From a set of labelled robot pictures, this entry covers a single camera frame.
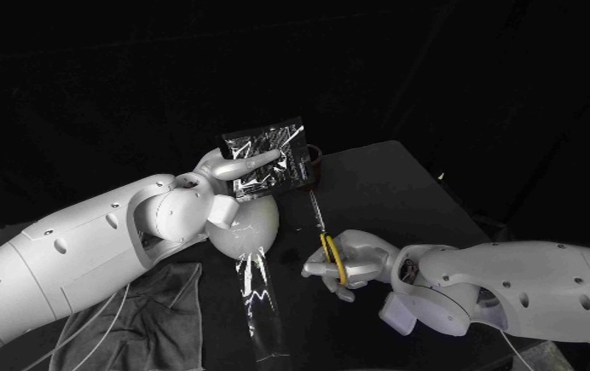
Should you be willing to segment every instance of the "transparent plastic film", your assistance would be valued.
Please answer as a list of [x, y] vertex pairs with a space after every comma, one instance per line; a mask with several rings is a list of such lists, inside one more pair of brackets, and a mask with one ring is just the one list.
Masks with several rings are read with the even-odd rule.
[[269, 270], [262, 248], [236, 260], [236, 276], [242, 292], [245, 318], [252, 338], [258, 371], [292, 370]]
[[314, 181], [301, 117], [222, 134], [219, 147], [224, 159], [245, 159], [279, 150], [275, 160], [227, 181], [227, 191], [237, 202], [284, 193]]

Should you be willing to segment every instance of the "gray cloth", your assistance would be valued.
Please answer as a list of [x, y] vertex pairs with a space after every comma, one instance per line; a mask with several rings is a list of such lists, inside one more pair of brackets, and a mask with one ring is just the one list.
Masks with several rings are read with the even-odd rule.
[[[110, 332], [77, 370], [203, 370], [203, 331], [197, 300], [200, 273], [198, 263], [165, 264], [132, 281]], [[122, 288], [99, 317], [53, 354], [48, 371], [71, 371], [92, 351], [110, 326], [123, 293]], [[70, 316], [57, 345], [86, 324], [103, 303]]]

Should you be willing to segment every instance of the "dark gray table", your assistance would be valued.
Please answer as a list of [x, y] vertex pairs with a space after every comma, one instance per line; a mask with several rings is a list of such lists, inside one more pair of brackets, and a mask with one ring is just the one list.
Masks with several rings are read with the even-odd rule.
[[[467, 247], [488, 241], [399, 142], [324, 156], [314, 193], [333, 236], [346, 229], [364, 230], [399, 248], [419, 243]], [[304, 279], [302, 263], [320, 245], [310, 196], [292, 191], [276, 203], [278, 236], [266, 260], [294, 370], [480, 370], [510, 358], [500, 333], [480, 324], [470, 326], [464, 337], [451, 337], [418, 322], [412, 333], [400, 336], [377, 318], [387, 285], [372, 282], [354, 290], [348, 304], [327, 291], [318, 277]], [[159, 264], [191, 261], [203, 263], [203, 366], [214, 371], [255, 370], [234, 263], [204, 242]], [[63, 323], [64, 319], [14, 340], [0, 350], [0, 363], [28, 364], [18, 350], [35, 359], [53, 348]], [[537, 342], [510, 341], [519, 349]]]

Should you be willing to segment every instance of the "scissors blade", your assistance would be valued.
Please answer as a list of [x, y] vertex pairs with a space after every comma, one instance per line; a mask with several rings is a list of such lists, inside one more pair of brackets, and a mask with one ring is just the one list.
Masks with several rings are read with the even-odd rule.
[[312, 210], [314, 210], [314, 212], [315, 212], [317, 224], [318, 224], [318, 226], [320, 226], [321, 232], [325, 233], [325, 226], [324, 226], [324, 224], [322, 224], [321, 213], [320, 213], [320, 207], [317, 206], [315, 195], [312, 194], [312, 191], [311, 191], [311, 190], [310, 190], [310, 197], [311, 197]]

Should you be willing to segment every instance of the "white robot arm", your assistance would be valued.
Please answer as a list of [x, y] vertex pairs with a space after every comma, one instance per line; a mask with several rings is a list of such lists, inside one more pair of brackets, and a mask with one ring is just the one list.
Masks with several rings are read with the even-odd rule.
[[[152, 175], [34, 222], [0, 247], [0, 347], [103, 301], [164, 258], [204, 240], [207, 222], [227, 229], [239, 204], [222, 181], [278, 156], [272, 149], [226, 160], [214, 149], [191, 172]], [[278, 215], [268, 204], [266, 214]], [[273, 221], [278, 227], [278, 216]]]
[[390, 283], [380, 319], [408, 335], [419, 320], [439, 333], [465, 334], [480, 322], [507, 334], [590, 342], [590, 249], [546, 241], [445, 245], [402, 250], [370, 233], [346, 230], [334, 238], [346, 284], [322, 250], [302, 276], [320, 275], [331, 293], [353, 302], [350, 289], [369, 280]]

